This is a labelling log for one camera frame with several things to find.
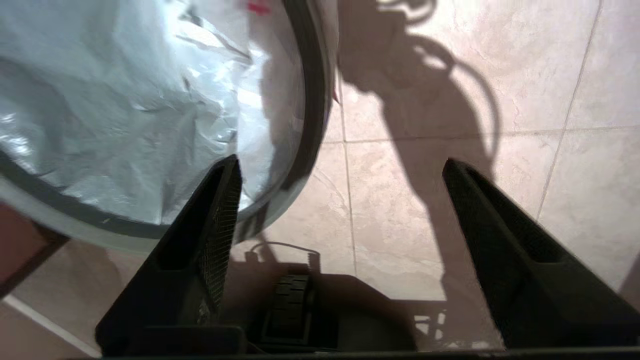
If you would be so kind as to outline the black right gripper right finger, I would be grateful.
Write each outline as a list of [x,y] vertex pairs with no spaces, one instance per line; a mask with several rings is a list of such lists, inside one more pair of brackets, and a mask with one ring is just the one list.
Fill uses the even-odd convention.
[[639,312],[465,162],[442,171],[490,315],[508,348],[639,344]]

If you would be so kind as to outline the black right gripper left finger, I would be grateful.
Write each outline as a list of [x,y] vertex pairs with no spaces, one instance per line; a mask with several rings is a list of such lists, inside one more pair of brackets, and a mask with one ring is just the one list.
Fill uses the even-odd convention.
[[242,172],[228,156],[206,174],[94,338],[104,357],[235,356],[246,335],[219,321]]

